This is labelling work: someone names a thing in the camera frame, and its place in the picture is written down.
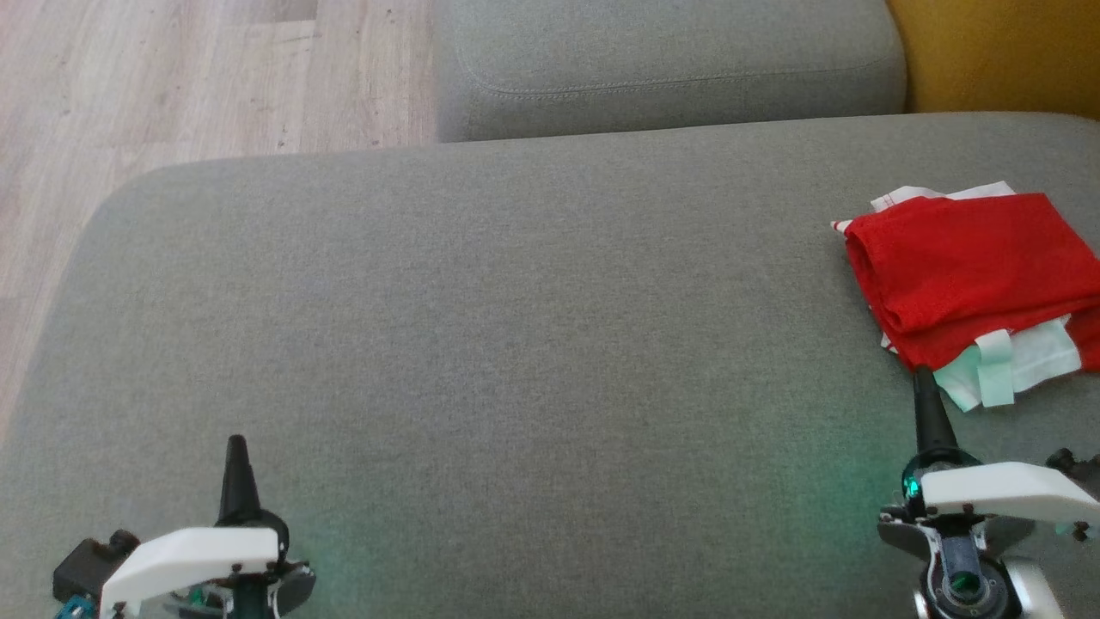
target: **gray cushion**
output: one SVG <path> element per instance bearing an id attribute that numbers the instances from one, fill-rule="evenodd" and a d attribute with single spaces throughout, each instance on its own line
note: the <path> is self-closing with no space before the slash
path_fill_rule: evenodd
<path id="1" fill-rule="evenodd" d="M 882 0 L 441 0 L 443 141 L 901 111 Z"/>
<path id="2" fill-rule="evenodd" d="M 837 217 L 1047 191 L 1100 245 L 1100 123 L 902 115 L 172 167 L 96 213 L 0 462 L 4 615 L 76 542 L 211 523 L 229 434 L 305 618 L 909 617 L 914 449 Z M 989 462 L 1100 450 L 1100 382 L 953 411 Z M 1100 561 L 1055 538 L 1070 617 Z"/>

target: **red towel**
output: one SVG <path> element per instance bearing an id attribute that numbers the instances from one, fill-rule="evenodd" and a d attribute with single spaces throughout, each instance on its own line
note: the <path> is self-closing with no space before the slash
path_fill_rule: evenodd
<path id="1" fill-rule="evenodd" d="M 1070 327 L 1091 317 L 1077 329 L 1100 347 L 1100 311 L 1084 312 L 1100 308 L 1100 261 L 1043 194 L 919 197 L 845 233 L 871 312 L 910 369 L 939 369 L 981 335 L 1075 312 Z M 1100 364 L 1100 351 L 1081 357 Z"/>

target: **stack of folded cloths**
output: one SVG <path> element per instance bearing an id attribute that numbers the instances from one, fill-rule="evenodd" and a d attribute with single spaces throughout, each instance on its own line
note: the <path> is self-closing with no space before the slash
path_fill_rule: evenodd
<path id="1" fill-rule="evenodd" d="M 1043 194 L 902 187 L 834 221 L 883 332 L 965 411 L 1100 372 L 1100 261 Z"/>

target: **mustard yellow upholstery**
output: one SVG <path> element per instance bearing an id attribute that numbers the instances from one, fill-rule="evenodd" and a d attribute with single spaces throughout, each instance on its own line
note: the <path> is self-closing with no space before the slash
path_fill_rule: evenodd
<path id="1" fill-rule="evenodd" d="M 889 0 L 910 111 L 1100 119 L 1100 0 Z"/>

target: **floor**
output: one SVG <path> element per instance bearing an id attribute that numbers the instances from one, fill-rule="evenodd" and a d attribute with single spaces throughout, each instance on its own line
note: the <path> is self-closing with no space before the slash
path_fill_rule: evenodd
<path id="1" fill-rule="evenodd" d="M 150 169 L 432 141 L 430 0 L 0 2 L 0 440 L 81 228 Z"/>

